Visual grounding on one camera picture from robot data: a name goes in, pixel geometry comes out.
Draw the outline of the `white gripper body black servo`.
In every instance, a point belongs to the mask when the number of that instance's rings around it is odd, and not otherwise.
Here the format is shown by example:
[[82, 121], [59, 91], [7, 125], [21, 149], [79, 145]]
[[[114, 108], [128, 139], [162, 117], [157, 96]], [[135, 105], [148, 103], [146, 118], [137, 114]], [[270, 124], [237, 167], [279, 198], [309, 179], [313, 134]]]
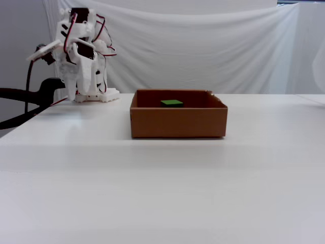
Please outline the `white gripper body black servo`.
[[57, 48], [58, 73], [63, 76], [66, 73], [73, 73], [78, 76], [79, 61], [81, 58], [95, 60], [95, 75], [97, 74], [97, 55], [94, 53], [94, 46], [84, 41], [71, 42], [66, 51], [63, 50], [63, 43]]

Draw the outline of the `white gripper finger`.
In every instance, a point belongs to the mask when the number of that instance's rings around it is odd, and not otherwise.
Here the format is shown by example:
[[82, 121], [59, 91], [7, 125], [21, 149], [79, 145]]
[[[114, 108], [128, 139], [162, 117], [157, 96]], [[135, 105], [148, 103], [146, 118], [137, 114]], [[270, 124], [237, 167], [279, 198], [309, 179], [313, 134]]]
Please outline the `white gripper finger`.
[[95, 89], [95, 60], [81, 58], [79, 61], [79, 71], [77, 88], [80, 94], [93, 93]]
[[62, 79], [67, 89], [67, 95], [69, 100], [73, 101], [76, 97], [76, 74], [66, 73]]

